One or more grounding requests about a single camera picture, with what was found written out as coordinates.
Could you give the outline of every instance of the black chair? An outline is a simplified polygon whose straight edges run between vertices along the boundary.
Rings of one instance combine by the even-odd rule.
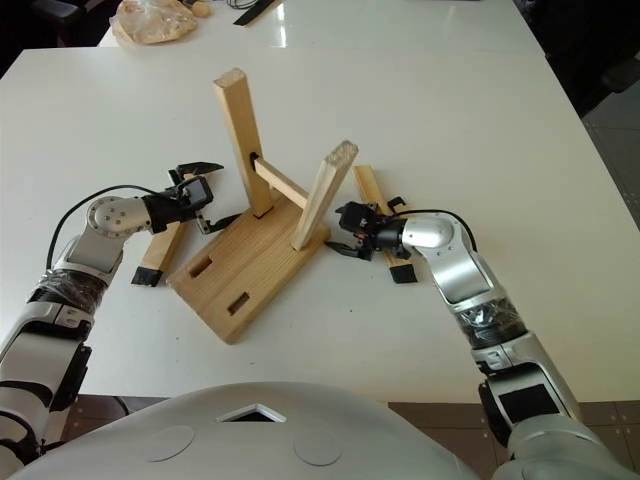
[[[514,0],[583,117],[640,79],[639,0]]]

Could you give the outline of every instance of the wooden post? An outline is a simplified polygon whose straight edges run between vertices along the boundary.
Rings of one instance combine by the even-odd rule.
[[[358,147],[345,140],[322,161],[307,197],[307,205],[291,238],[291,246],[296,250],[304,248],[322,221],[357,154]]]
[[[269,192],[269,184],[256,174],[251,160],[251,154],[262,157],[262,148],[253,114],[247,76],[239,68],[234,68],[222,75],[214,84],[224,110],[225,123],[251,211],[253,215],[260,218],[271,210],[273,200]]]

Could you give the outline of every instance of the silver robot arm segment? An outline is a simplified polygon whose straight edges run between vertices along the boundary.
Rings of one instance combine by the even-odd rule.
[[[142,198],[103,197],[88,209],[84,232],[42,276],[0,350],[0,478],[44,453],[49,413],[66,409],[87,371],[84,345],[93,314],[131,235],[187,221],[213,200],[194,177]]]
[[[471,345],[487,380],[479,392],[494,433],[506,445],[516,424],[543,414],[579,420],[578,403],[505,289],[447,213],[406,220],[404,248],[422,255],[442,299]]]

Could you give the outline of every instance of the white table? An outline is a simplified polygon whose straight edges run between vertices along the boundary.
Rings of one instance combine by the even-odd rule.
[[[227,169],[213,219],[246,207],[211,88],[239,66],[268,161],[309,186],[322,157],[351,139],[356,163],[372,164],[389,195],[467,219],[579,400],[640,397],[640,235],[539,55],[172,48],[26,51],[0,82],[5,325],[42,272],[59,216],[90,192],[161,188],[175,164],[215,161]],[[333,207],[356,198],[349,176]],[[344,240],[337,215],[326,220]],[[207,240],[193,233],[176,263]],[[382,258],[326,249],[231,347],[170,289],[129,284],[148,241],[127,244],[96,314],[86,393],[172,396],[278,379],[383,400],[477,401],[481,376],[425,268],[421,283],[394,285]]]
[[[512,0],[284,0],[248,27],[223,1],[181,42],[211,55],[235,47],[475,50],[538,53],[542,49]],[[118,45],[111,30],[100,46]]]

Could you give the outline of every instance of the wooden plank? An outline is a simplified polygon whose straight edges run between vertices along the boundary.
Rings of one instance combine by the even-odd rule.
[[[273,202],[269,184],[256,174],[252,166],[251,154],[262,157],[262,147],[247,76],[239,68],[234,68],[214,81],[214,85],[251,211],[259,218],[273,207]]]
[[[307,205],[307,192],[293,180],[268,163],[264,158],[257,158],[253,163],[256,173],[265,179],[269,185],[282,193],[285,197],[304,208]]]
[[[307,197],[307,206],[302,211],[296,231],[291,238],[291,246],[296,250],[304,248],[322,221],[357,154],[358,147],[345,140],[322,161]]]
[[[151,237],[151,243],[147,247],[140,266],[131,280],[134,285],[155,287],[162,274],[169,268],[178,245],[189,228],[190,222],[174,222],[167,225],[164,232],[156,233]]]
[[[167,283],[222,340],[235,343],[329,238],[320,226],[305,249],[292,249],[299,215],[283,197],[261,219],[247,210]]]
[[[366,203],[377,203],[378,211],[384,215],[391,215],[393,212],[387,206],[386,197],[376,181],[376,176],[371,165],[357,165],[353,167],[356,177],[360,198]],[[408,210],[406,205],[398,205],[396,211]],[[391,252],[384,252],[389,265],[389,272],[396,283],[414,283],[417,281],[413,265],[409,260],[394,257]]]

